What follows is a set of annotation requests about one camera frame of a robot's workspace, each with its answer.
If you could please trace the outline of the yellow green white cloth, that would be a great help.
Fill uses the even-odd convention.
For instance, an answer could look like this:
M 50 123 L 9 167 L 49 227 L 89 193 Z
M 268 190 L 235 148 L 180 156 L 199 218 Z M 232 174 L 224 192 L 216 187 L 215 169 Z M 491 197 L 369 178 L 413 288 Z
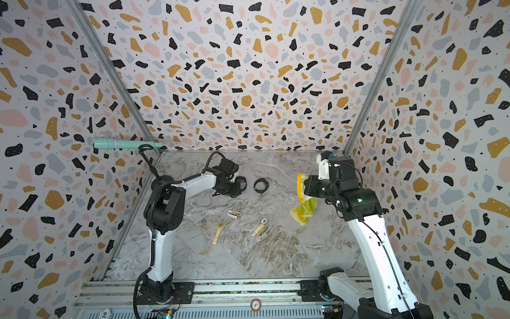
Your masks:
M 304 226 L 308 222 L 308 219 L 314 216 L 314 211 L 317 208 L 317 199 L 304 193 L 304 182 L 308 179 L 309 175 L 303 173 L 298 174 L 296 189 L 300 205 L 290 211 L 291 217 L 301 226 Z

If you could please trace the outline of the black digital watch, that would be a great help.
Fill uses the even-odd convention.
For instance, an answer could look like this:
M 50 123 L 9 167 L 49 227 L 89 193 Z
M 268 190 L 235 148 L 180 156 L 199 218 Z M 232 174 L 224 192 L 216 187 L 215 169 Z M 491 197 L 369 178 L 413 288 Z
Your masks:
M 265 178 L 259 178 L 254 182 L 253 188 L 256 193 L 263 194 L 268 191 L 269 182 Z

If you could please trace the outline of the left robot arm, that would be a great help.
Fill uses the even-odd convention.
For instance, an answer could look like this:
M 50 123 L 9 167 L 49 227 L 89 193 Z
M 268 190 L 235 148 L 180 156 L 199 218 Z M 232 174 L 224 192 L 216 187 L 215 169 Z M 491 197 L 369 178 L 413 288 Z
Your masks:
M 195 175 L 175 180 L 169 175 L 158 174 L 151 184 L 151 196 L 143 213 L 150 232 L 150 261 L 148 268 L 137 278 L 134 302 L 140 296 L 164 304 L 177 296 L 173 285 L 171 254 L 175 230 L 184 218 L 185 202 L 204 191 L 213 190 L 215 196 L 239 196 L 246 188 L 246 179 L 236 174 L 239 165 L 214 151 L 205 167 Z

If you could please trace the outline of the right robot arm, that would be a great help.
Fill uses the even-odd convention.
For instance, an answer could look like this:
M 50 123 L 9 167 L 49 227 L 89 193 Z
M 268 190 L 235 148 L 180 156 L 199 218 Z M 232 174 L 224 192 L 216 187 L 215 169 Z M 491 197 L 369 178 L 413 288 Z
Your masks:
M 316 162 L 316 175 L 298 176 L 300 202 L 324 199 L 334 207 L 359 244 L 372 284 L 372 291 L 367 292 L 345 271 L 331 268 L 318 279 L 321 295 L 340 298 L 359 318 L 432 318 L 430 307 L 418 301 L 398 265 L 383 208 L 376 193 L 363 187 L 354 161 L 324 151 Z

